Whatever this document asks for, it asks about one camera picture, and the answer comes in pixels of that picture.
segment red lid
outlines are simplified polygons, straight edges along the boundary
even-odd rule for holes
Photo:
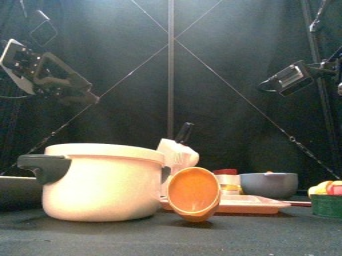
[[[237,169],[220,169],[220,170],[212,171],[212,173],[215,175],[219,175],[219,174],[238,175],[238,170]]]

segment plate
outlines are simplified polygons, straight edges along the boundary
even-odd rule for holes
[[[0,176],[0,210],[41,203],[43,186],[33,177]]]
[[[164,210],[172,210],[167,198],[160,200]],[[234,214],[277,214],[279,209],[290,207],[291,204],[262,196],[251,195],[222,195],[216,213]]]

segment orange cup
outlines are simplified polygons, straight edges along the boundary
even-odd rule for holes
[[[215,175],[204,168],[182,169],[167,187],[168,203],[174,211],[190,222],[206,221],[216,212],[220,186]]]

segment pressure cooker lid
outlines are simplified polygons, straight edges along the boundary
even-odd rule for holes
[[[156,150],[100,143],[67,143],[48,146],[45,148],[45,155],[68,155],[68,156],[115,156],[146,159],[164,163],[164,155]]]

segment black curtain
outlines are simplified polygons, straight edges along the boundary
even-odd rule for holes
[[[331,152],[318,86],[307,86],[287,97],[257,90],[258,84],[295,61],[313,63],[301,3],[175,1],[174,129],[178,131],[186,121],[195,123],[188,145],[200,154],[199,166],[210,170],[237,168],[241,173],[297,172],[301,188],[307,188],[335,177],[287,135],[329,167],[334,167],[331,154],[339,153]],[[313,17],[319,4],[310,1]],[[1,40],[15,38],[36,51],[51,51],[103,97],[75,119],[82,105],[64,106],[41,97],[0,101],[1,168],[13,175],[29,175],[8,166],[37,145],[35,153],[43,153],[48,145],[71,142],[155,149],[167,136],[167,1],[31,1],[28,15],[37,8],[59,31],[53,41],[44,48],[35,45],[23,6],[9,0],[1,6]],[[315,35],[322,58],[342,41],[341,9],[341,3],[331,1],[322,17]],[[331,85],[338,134],[341,100],[335,90]],[[1,93],[23,94],[5,79]]]

